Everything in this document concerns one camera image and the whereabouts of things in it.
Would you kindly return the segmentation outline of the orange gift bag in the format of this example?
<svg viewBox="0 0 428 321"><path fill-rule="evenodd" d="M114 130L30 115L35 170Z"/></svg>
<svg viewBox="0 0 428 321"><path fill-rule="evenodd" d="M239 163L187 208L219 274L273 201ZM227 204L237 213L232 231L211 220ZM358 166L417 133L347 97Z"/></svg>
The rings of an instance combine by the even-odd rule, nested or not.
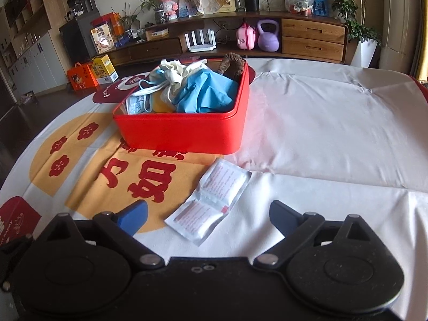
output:
<svg viewBox="0 0 428 321"><path fill-rule="evenodd" d="M67 77L74 91L95 89L99 85L97 78L92 73L91 62L76 63L67 71Z"/></svg>

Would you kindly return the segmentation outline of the small potted orchid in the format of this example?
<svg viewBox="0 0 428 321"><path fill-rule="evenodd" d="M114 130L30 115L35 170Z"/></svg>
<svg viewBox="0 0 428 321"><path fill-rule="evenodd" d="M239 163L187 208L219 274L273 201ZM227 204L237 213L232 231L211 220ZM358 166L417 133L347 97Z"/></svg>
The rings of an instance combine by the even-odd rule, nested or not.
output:
<svg viewBox="0 0 428 321"><path fill-rule="evenodd" d="M141 2L140 10L142 12L145 10L147 11L153 10L155 13L155 22L157 24L166 23L166 15L162 7L161 0L139 0L139 1Z"/></svg>

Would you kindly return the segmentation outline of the potted plant white pot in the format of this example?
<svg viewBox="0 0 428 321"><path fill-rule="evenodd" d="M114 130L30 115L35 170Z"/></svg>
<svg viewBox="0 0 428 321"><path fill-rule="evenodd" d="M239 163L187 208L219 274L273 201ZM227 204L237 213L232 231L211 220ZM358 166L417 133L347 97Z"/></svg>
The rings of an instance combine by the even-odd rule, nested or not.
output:
<svg viewBox="0 0 428 321"><path fill-rule="evenodd" d="M360 0L360 7L364 7L364 0ZM379 33L365 25L365 10L358 17L358 3L356 0L331 0L331 8L337 19L347 27L347 41L356 42L356 50L350 61L354 67L368 68L379 45Z"/></svg>

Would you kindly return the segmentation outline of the white sachet packet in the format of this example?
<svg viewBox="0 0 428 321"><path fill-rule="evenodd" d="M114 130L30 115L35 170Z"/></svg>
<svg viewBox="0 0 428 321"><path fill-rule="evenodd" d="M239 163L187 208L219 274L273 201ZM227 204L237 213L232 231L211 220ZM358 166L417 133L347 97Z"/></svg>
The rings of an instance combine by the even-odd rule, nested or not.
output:
<svg viewBox="0 0 428 321"><path fill-rule="evenodd" d="M251 176L246 169L216 159L165 224L194 245L202 245L238 202Z"/></svg>

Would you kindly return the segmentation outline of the blue water bottle pack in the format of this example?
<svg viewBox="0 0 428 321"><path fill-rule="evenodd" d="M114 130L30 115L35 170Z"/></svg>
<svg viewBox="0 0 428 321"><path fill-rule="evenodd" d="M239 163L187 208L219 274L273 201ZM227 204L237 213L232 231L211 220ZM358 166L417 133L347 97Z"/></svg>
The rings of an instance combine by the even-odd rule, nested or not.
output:
<svg viewBox="0 0 428 321"><path fill-rule="evenodd" d="M328 17L328 0L314 0L314 15Z"/></svg>

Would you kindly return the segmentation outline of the blue rubber glove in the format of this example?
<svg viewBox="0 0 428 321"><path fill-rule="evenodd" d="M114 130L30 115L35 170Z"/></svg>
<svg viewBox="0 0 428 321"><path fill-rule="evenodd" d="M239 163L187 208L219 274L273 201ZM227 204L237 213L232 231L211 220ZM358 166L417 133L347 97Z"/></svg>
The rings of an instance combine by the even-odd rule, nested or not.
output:
<svg viewBox="0 0 428 321"><path fill-rule="evenodd" d="M234 108L239 84L210 69L190 75L173 105L177 113L224 113Z"/></svg>

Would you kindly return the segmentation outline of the purple kettlebell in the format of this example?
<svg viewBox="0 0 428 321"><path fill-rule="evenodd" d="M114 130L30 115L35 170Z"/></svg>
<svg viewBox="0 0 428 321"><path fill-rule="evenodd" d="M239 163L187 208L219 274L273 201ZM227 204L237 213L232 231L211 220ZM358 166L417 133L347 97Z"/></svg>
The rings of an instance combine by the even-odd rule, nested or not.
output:
<svg viewBox="0 0 428 321"><path fill-rule="evenodd" d="M264 31L262 25L269 24L275 26L274 32ZM259 32L258 46L262 51L276 52L279 49L279 24L276 20L258 20L257 28Z"/></svg>

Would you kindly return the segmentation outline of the black cylindrical speaker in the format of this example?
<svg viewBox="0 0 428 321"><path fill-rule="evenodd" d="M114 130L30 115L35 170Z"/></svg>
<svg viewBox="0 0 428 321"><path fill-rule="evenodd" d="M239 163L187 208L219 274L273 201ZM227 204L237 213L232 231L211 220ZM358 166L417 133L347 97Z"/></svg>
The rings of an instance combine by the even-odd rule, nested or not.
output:
<svg viewBox="0 0 428 321"><path fill-rule="evenodd" d="M244 0L244 6L247 12L258 12L260 10L259 0Z"/></svg>

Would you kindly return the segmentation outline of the white cloth glove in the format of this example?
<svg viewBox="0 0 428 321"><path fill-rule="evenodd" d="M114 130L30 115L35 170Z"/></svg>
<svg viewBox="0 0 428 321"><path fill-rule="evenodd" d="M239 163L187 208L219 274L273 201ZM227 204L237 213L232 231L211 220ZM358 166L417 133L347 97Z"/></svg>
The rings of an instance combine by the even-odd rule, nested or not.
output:
<svg viewBox="0 0 428 321"><path fill-rule="evenodd" d="M200 59L190 64L183 64L179 60L167 61L163 59L160 62L159 68L163 71L163 75L167 81L167 86L161 94L161 99L171 108L175 107L173 103L181 89L186 85L189 76L196 72L208 69L208 61Z"/></svg>

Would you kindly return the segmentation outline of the white wifi router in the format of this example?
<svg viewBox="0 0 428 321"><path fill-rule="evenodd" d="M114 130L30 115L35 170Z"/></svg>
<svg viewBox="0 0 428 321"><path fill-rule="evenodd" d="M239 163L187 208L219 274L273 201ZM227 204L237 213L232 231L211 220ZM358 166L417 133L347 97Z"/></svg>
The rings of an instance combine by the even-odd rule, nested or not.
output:
<svg viewBox="0 0 428 321"><path fill-rule="evenodd" d="M211 29L192 30L184 34L189 52L199 53L216 49L215 33Z"/></svg>

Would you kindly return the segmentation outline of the black mini fridge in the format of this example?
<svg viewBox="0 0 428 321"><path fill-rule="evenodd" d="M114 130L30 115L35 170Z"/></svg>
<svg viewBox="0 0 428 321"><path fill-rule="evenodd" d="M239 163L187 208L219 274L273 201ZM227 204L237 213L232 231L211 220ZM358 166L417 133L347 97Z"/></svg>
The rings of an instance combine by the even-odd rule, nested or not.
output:
<svg viewBox="0 0 428 321"><path fill-rule="evenodd" d="M100 17L100 12L95 0L67 0L67 5L67 21L59 32L72 65L84 63L98 54L91 23Z"/></svg>

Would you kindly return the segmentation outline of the white standing air conditioner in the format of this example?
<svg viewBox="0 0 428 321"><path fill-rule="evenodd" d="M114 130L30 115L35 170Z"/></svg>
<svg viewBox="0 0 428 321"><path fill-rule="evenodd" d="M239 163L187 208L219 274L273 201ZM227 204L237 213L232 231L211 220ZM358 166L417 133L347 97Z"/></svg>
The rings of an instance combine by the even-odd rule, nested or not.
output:
<svg viewBox="0 0 428 321"><path fill-rule="evenodd" d="M408 73L413 63L421 0L384 0L379 67Z"/></svg>

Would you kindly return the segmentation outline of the white blue face mask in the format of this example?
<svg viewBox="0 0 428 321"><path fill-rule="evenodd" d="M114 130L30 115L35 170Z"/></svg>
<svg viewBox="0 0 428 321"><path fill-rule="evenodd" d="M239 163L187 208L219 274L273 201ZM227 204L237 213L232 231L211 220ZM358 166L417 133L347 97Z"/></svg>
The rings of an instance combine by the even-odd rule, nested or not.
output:
<svg viewBox="0 0 428 321"><path fill-rule="evenodd" d="M168 84L165 73L160 68L152 71L139 81L138 89L125 101L128 114L143 114L152 111L151 96L162 91Z"/></svg>

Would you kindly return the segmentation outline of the brown hair scrunchie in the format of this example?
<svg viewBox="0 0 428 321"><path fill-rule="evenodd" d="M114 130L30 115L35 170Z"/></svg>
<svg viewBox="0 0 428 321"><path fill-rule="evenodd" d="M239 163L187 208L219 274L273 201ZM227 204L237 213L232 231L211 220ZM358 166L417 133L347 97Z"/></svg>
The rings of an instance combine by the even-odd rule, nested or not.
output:
<svg viewBox="0 0 428 321"><path fill-rule="evenodd" d="M218 67L217 73L231 80L239 81L244 72L245 60L237 53L226 54Z"/></svg>

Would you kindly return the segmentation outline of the yellow carton box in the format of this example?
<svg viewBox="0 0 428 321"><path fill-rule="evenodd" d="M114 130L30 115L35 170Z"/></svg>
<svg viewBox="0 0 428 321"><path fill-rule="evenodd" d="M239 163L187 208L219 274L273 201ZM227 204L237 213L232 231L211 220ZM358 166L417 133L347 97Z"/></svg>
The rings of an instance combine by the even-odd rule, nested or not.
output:
<svg viewBox="0 0 428 321"><path fill-rule="evenodd" d="M94 58L91 71L99 85L114 83L118 79L117 71L107 54Z"/></svg>

